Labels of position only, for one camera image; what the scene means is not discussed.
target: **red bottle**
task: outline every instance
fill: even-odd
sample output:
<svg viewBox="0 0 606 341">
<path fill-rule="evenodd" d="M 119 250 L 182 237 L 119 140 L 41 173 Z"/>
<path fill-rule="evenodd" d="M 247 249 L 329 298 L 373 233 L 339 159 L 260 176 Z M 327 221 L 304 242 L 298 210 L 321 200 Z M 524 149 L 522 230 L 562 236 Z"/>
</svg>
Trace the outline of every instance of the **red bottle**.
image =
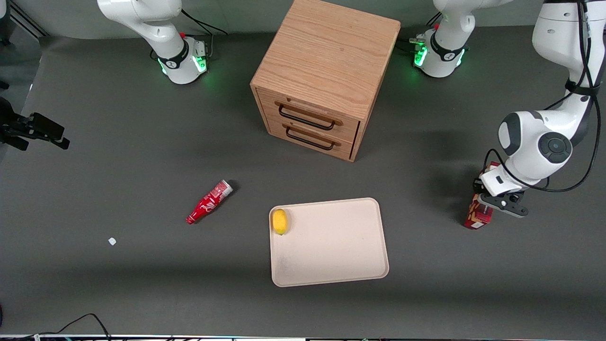
<svg viewBox="0 0 606 341">
<path fill-rule="evenodd" d="M 196 209 L 185 219 L 188 224 L 193 224 L 196 220 L 212 212 L 219 203 L 233 191 L 233 188 L 225 180 L 221 180 L 215 188 L 200 200 L 196 205 Z"/>
</svg>

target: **gray backdrop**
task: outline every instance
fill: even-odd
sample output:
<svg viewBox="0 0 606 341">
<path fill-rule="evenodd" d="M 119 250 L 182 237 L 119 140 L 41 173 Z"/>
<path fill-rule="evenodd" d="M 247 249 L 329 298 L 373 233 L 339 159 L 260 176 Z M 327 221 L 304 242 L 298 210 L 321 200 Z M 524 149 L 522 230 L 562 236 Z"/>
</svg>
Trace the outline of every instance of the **gray backdrop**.
<svg viewBox="0 0 606 341">
<path fill-rule="evenodd" d="M 72 38 L 129 38 L 137 34 L 108 20 L 96 0 L 15 0 L 51 35 Z M 430 0 L 329 0 L 335 4 L 386 16 L 403 27 L 424 24 L 436 9 Z M 292 0 L 183 0 L 191 15 L 228 32 L 277 31 Z M 515 0 L 496 8 L 476 11 L 479 26 L 534 25 L 540 0 Z M 185 16 L 172 20 L 177 29 L 197 33 L 200 28 Z"/>
</svg>

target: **drawer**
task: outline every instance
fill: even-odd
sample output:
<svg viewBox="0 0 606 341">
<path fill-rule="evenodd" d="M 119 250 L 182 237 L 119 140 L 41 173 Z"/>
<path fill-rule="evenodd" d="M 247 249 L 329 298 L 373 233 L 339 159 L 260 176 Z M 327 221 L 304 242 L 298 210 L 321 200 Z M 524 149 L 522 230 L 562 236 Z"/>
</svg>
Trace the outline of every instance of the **drawer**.
<svg viewBox="0 0 606 341">
<path fill-rule="evenodd" d="M 337 138 L 320 136 L 301 127 L 287 124 L 285 120 L 267 120 L 270 134 L 289 142 L 317 150 L 344 160 L 349 160 L 352 144 Z"/>
<path fill-rule="evenodd" d="M 301 127 L 328 138 L 353 142 L 356 137 L 358 120 L 337 116 L 278 93 L 262 89 L 257 89 L 257 93 L 268 120 L 286 120 L 290 126 Z"/>
</svg>

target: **green led light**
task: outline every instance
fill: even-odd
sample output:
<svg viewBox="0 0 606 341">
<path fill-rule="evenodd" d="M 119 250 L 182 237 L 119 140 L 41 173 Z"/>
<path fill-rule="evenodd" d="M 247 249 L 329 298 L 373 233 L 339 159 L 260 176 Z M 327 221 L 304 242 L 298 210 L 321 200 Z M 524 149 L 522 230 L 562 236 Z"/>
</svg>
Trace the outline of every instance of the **green led light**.
<svg viewBox="0 0 606 341">
<path fill-rule="evenodd" d="M 158 58 L 158 64 L 160 64 L 160 67 L 162 67 L 162 73 L 166 75 L 166 70 L 164 69 L 164 65 L 162 65 L 162 62 L 160 61 L 160 58 Z"/>
<path fill-rule="evenodd" d="M 461 65 L 461 60 L 463 59 L 463 54 L 465 54 L 465 49 L 463 49 L 463 51 L 461 51 L 461 55 L 459 56 L 459 61 L 456 62 L 457 66 Z"/>
<path fill-rule="evenodd" d="M 417 51 L 415 55 L 415 65 L 419 67 L 423 65 L 423 62 L 425 61 L 425 56 L 427 56 L 427 48 L 425 46 L 422 46 L 421 49 Z"/>
<path fill-rule="evenodd" d="M 200 73 L 206 71 L 206 58 L 196 56 L 191 56 L 191 58 L 196 64 L 196 67 L 198 68 L 198 71 L 200 71 Z"/>
</svg>

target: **cabinet top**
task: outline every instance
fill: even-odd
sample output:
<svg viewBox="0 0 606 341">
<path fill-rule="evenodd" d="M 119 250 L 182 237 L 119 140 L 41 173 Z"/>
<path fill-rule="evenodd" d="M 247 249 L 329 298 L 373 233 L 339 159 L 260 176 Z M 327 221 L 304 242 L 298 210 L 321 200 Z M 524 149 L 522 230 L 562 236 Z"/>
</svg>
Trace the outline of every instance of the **cabinet top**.
<svg viewBox="0 0 606 341">
<path fill-rule="evenodd" d="M 400 22 L 319 0 L 295 0 L 251 84 L 365 120 Z"/>
</svg>

